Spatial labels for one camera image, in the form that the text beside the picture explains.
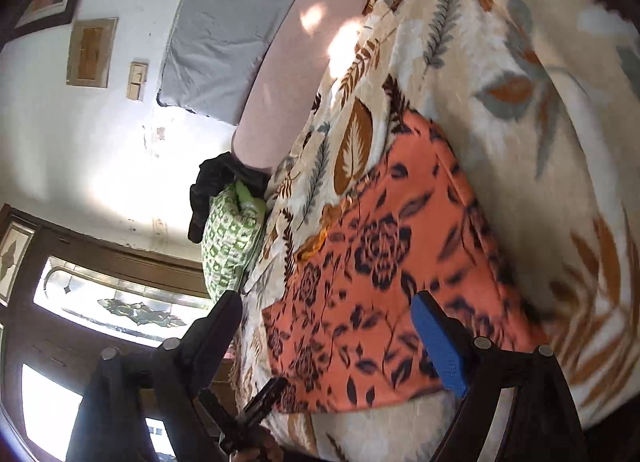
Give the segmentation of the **right hand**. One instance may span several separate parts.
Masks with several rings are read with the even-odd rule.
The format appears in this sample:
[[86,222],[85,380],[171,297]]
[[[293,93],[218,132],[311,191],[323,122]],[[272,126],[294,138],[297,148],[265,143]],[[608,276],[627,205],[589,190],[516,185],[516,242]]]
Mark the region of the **right hand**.
[[230,462],[255,462],[266,459],[270,462],[283,462],[284,451],[269,430],[261,430],[257,435],[257,446],[243,451],[235,451]]

